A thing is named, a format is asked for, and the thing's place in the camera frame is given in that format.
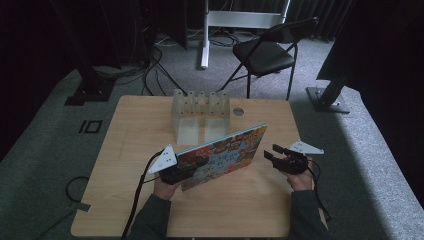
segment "person's arm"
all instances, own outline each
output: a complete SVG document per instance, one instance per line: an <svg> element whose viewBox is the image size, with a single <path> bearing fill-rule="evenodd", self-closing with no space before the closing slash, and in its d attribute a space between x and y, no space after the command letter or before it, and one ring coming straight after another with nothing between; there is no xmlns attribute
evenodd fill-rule
<svg viewBox="0 0 424 240"><path fill-rule="evenodd" d="M294 192L291 195L289 240L333 239L322 223L318 201L313 189L312 174L307 170L299 175L287 176Z"/></svg>
<svg viewBox="0 0 424 240"><path fill-rule="evenodd" d="M137 214L131 233L126 240L162 240L166 239L171 197L180 183L168 185L160 178L155 180L153 194L147 199L143 208Z"/></svg>

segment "table top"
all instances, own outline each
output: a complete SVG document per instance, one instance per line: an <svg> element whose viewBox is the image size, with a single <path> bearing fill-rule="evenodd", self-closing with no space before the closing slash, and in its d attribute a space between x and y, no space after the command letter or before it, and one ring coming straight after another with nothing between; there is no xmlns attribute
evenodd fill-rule
<svg viewBox="0 0 424 240"><path fill-rule="evenodd" d="M71 227L74 236L121 236L134 193L148 160L172 144L176 152L191 146L176 144L171 123L172 97L123 96L115 110ZM228 133L266 122L268 127L247 167L182 192L172 198L169 237L283 237L289 232L290 186L272 168L263 151L272 144L288 147L300 139L290 105L284 100L231 99ZM143 185L138 211L153 192Z"/></svg>

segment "metal stand base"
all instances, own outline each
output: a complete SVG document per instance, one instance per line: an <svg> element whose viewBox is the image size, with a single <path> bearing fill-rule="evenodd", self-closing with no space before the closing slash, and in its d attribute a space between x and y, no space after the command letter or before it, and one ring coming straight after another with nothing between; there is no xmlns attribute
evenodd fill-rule
<svg viewBox="0 0 424 240"><path fill-rule="evenodd" d="M83 106L86 101L89 102L107 102L112 93L113 87L115 86L116 79L103 79L103 84L99 87L99 90L95 93L86 92L84 87L84 81L81 81L74 96L68 97L65 102L65 106Z"/></svg>
<svg viewBox="0 0 424 240"><path fill-rule="evenodd" d="M322 105L320 102L321 94L325 88L308 87L306 92L314 105L317 112L335 112L335 113L350 113L349 108L346 106L343 97L339 95L337 100L330 106Z"/></svg>

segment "book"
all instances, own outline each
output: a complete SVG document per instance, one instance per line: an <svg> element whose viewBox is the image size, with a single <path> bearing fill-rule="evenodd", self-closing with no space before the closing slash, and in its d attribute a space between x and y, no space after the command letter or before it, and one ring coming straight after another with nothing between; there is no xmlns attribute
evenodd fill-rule
<svg viewBox="0 0 424 240"><path fill-rule="evenodd" d="M182 183L182 190L186 191L248 166L261 143L266 127L266 123L257 124L176 153L180 166L191 165L199 157L208 158L208 162L199 167L193 177Z"/></svg>

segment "dark sleeve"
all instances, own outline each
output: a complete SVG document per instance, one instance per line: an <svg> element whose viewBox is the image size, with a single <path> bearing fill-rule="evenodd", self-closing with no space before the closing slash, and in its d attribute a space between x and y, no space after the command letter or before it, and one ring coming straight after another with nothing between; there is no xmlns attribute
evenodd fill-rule
<svg viewBox="0 0 424 240"><path fill-rule="evenodd" d="M288 239L332 239L330 232L321 221L314 191L296 191L292 193Z"/></svg>
<svg viewBox="0 0 424 240"><path fill-rule="evenodd" d="M171 202L156 195L150 195L143 208L138 212L131 233L126 240L166 239Z"/></svg>

